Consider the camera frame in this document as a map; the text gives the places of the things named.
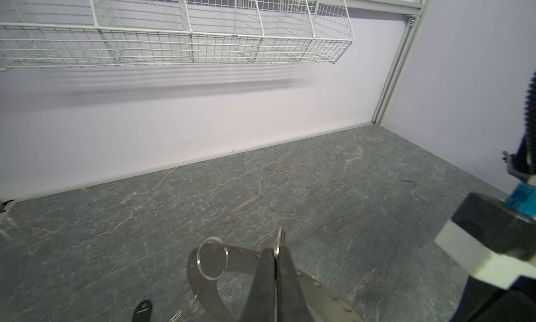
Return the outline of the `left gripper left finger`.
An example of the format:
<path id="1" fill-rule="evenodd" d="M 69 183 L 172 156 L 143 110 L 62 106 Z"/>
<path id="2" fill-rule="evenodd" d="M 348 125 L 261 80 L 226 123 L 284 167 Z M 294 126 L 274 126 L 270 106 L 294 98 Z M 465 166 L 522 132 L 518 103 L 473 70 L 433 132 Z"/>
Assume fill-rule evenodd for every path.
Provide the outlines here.
<path id="1" fill-rule="evenodd" d="M 276 262 L 274 251 L 262 251 L 240 322 L 274 322 L 276 319 Z"/>

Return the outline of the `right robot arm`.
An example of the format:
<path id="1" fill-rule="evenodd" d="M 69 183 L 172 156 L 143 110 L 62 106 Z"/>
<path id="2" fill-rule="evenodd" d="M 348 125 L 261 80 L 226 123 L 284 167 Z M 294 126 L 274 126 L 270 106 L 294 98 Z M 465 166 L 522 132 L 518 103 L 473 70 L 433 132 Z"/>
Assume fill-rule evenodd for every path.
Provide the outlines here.
<path id="1" fill-rule="evenodd" d="M 535 256 L 535 83 L 529 85 L 526 131 L 516 154 L 504 154 L 520 184 L 506 201 L 469 193 L 452 219 L 492 252 Z M 470 276 L 452 321 L 534 321 L 535 278 L 519 276 L 507 289 Z"/>

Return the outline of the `metal ring disc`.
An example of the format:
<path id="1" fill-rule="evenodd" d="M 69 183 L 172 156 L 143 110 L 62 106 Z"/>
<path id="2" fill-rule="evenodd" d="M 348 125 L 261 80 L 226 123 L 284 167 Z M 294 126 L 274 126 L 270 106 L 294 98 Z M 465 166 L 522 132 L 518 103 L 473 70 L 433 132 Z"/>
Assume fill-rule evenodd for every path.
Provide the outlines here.
<path id="1" fill-rule="evenodd" d="M 243 247 L 227 246 L 229 273 L 254 275 L 260 260 L 260 252 Z M 197 249 L 188 258 L 186 273 L 188 283 L 201 306 L 218 321 L 236 321 L 237 318 L 223 304 L 217 289 L 217 281 L 206 280 L 198 271 Z M 342 295 L 302 270 L 297 272 L 305 301 L 322 321 L 362 321 L 352 305 Z"/>

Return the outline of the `aluminium frame profiles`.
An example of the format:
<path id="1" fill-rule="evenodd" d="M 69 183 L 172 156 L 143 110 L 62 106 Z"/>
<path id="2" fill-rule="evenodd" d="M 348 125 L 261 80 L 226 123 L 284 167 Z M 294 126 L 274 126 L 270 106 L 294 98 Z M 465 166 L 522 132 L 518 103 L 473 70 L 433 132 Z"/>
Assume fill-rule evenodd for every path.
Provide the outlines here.
<path id="1" fill-rule="evenodd" d="M 298 66 L 333 65 L 355 43 L 352 17 L 399 17 L 405 28 L 372 121 L 385 113 L 428 0 L 179 0 L 187 61 L 224 66 L 268 89 L 300 81 Z"/>

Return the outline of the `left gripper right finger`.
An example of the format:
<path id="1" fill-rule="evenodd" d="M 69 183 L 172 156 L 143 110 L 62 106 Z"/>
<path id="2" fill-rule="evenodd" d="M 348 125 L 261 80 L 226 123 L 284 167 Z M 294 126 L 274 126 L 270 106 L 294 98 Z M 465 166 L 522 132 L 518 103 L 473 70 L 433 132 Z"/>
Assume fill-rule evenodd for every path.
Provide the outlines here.
<path id="1" fill-rule="evenodd" d="M 286 246 L 280 246 L 276 258 L 276 313 L 277 321 L 314 321 Z"/>

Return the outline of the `key with black tag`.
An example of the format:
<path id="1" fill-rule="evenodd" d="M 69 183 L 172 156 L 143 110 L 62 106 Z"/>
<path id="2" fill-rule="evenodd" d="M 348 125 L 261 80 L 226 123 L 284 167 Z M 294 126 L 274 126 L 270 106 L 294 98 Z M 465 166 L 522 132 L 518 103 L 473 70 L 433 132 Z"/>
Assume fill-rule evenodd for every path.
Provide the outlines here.
<path id="1" fill-rule="evenodd" d="M 150 300 L 140 302 L 134 309 L 132 322 L 150 322 L 152 318 L 153 304 Z M 183 311 L 180 309 L 171 319 L 170 322 L 178 322 L 183 317 Z"/>

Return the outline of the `small steel split keyring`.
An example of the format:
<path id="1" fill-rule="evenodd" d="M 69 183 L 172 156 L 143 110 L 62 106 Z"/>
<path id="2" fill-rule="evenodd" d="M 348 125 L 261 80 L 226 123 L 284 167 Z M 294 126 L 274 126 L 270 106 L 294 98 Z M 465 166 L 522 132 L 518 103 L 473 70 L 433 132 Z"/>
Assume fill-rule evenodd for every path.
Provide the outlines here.
<path id="1" fill-rule="evenodd" d="M 198 271 L 206 280 L 217 281 L 228 270 L 229 258 L 228 248 L 221 238 L 206 238 L 196 253 Z"/>

